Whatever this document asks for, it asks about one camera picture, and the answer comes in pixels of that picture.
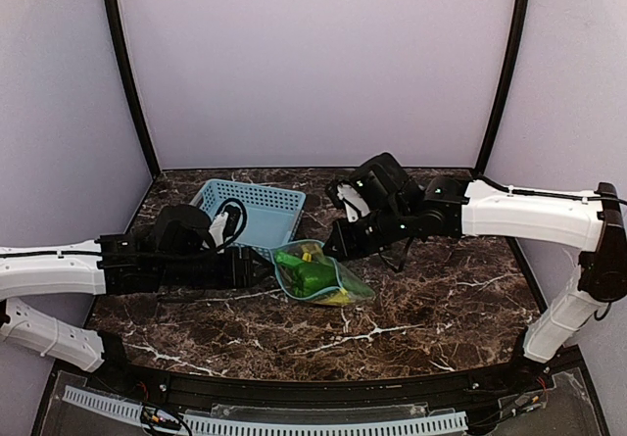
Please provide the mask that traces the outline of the yellow toy banana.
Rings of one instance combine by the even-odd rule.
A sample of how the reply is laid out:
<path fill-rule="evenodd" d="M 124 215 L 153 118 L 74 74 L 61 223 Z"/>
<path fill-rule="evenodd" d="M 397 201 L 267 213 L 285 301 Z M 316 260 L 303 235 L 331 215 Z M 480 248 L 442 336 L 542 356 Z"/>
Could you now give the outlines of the yellow toy banana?
<path fill-rule="evenodd" d="M 313 299 L 309 299 L 306 301 L 313 302 L 319 305 L 334 306 L 334 307 L 342 307 L 345 305 L 352 304 L 352 302 L 348 298 L 346 291 L 343 290 L 341 287 L 341 282 L 339 280 L 339 265 L 341 265 L 340 263 L 338 263 L 337 261 L 333 259 L 329 259 L 325 256 L 320 256 L 320 255 L 311 256 L 311 258 L 308 261 L 304 260 L 304 262 L 314 262 L 314 263 L 334 266 L 336 269 L 337 279 L 339 282 L 339 288 L 337 290 L 330 291 L 321 296 L 318 296 L 318 297 L 315 297 Z"/>

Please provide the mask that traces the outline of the green toy bell pepper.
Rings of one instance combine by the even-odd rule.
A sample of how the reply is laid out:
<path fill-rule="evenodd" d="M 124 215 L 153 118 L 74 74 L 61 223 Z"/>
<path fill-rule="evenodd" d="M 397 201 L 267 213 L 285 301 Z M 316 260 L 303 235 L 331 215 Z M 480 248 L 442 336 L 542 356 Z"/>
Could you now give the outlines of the green toy bell pepper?
<path fill-rule="evenodd" d="M 334 266 L 304 262 L 291 269 L 278 266 L 284 290 L 296 299 L 309 300 L 339 288 Z"/>

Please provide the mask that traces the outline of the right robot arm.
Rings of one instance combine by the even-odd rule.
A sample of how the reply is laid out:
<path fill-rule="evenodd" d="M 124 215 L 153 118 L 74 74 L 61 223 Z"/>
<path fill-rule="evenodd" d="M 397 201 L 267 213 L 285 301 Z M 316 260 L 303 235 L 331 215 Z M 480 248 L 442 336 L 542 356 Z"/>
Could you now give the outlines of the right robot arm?
<path fill-rule="evenodd" d="M 384 152 L 329 183 L 326 193 L 346 211 L 323 246 L 338 261 L 435 236 L 515 237 L 578 249 L 567 285 L 523 335 L 527 363 L 549 362 L 603 305 L 626 295 L 625 203 L 610 183 L 563 192 L 504 186 L 477 175 L 469 181 L 437 176 L 421 186 Z"/>

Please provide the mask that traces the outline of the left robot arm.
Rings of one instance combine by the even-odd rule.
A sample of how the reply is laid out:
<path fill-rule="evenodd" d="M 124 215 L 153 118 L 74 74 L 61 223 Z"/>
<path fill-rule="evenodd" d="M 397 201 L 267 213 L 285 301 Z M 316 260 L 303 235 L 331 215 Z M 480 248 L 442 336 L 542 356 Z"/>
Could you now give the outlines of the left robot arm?
<path fill-rule="evenodd" d="M 247 289 L 272 272 L 252 247 L 237 245 L 248 224 L 244 205 L 223 202 L 214 217 L 192 205 L 161 209 L 148 234 L 102 235 L 78 244 L 1 251 L 1 339 L 86 372 L 120 372 L 119 336 L 74 327 L 24 302 L 66 293 L 122 296 L 164 287 Z"/>

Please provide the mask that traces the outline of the clear zip top bag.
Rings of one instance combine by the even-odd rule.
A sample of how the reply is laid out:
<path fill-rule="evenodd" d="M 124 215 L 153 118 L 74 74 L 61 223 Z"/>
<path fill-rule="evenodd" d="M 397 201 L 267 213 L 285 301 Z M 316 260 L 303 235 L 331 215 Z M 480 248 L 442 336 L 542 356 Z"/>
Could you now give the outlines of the clear zip top bag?
<path fill-rule="evenodd" d="M 375 291 L 337 260 L 326 256 L 317 240 L 299 240 L 271 254 L 275 277 L 296 301 L 330 307 L 368 302 Z"/>

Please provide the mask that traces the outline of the long green toy cucumber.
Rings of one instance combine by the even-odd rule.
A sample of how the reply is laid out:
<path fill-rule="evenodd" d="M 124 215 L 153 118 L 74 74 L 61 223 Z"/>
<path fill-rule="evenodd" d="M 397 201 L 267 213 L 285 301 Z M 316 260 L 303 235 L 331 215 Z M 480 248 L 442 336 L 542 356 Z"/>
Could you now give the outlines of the long green toy cucumber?
<path fill-rule="evenodd" d="M 304 261 L 298 257 L 284 251 L 277 251 L 274 254 L 274 261 L 278 266 L 294 269 L 303 264 Z"/>

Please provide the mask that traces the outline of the short green toy gourd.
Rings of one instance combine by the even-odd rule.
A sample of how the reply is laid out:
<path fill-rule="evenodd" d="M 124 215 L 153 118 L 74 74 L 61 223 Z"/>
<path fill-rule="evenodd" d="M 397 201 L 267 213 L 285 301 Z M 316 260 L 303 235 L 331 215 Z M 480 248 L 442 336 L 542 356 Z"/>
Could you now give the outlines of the short green toy gourd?
<path fill-rule="evenodd" d="M 352 303 L 370 301 L 376 296 L 375 291 L 370 286 L 343 265 L 339 265 L 339 280 L 342 289 L 346 291 Z"/>

